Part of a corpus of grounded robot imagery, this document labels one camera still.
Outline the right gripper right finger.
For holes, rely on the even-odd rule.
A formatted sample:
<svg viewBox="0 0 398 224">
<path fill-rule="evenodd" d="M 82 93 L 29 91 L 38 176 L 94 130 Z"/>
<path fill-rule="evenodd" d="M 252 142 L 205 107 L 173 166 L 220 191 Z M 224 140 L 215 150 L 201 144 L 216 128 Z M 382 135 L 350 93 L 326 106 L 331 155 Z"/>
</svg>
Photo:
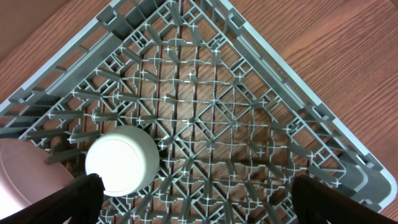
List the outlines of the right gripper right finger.
<svg viewBox="0 0 398 224">
<path fill-rule="evenodd" d="M 291 194 L 300 224 L 397 224 L 307 175 L 294 179 Z"/>
</svg>

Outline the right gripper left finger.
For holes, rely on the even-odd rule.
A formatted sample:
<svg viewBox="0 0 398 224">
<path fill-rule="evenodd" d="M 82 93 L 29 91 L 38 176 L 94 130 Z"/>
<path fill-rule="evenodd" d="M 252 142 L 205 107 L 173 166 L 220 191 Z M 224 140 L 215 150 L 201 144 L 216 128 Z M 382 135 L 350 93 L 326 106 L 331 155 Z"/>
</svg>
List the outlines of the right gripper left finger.
<svg viewBox="0 0 398 224">
<path fill-rule="evenodd" d="M 63 189 L 1 220 L 1 224 L 84 223 L 98 221 L 104 185 L 98 174 L 75 179 Z"/>
</svg>

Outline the grey bowl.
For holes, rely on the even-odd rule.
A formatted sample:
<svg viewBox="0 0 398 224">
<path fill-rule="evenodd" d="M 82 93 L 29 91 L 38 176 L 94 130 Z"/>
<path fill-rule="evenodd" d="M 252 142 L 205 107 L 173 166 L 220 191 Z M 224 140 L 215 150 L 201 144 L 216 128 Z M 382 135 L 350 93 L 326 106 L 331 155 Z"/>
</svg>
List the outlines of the grey bowl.
<svg viewBox="0 0 398 224">
<path fill-rule="evenodd" d="M 89 148 L 86 174 L 98 174 L 104 194 L 121 197 L 152 183 L 158 173 L 160 156 L 153 138 L 135 126 L 118 126 L 103 134 Z"/>
</svg>

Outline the pink plate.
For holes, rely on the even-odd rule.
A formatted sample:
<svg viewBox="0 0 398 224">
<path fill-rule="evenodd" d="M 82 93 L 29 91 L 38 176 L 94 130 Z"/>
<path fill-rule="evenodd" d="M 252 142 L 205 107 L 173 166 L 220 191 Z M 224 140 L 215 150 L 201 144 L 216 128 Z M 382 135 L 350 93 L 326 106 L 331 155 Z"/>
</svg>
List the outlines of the pink plate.
<svg viewBox="0 0 398 224">
<path fill-rule="evenodd" d="M 49 153 L 30 142 L 1 139 L 1 218 L 6 218 L 67 186 L 74 177 Z"/>
</svg>

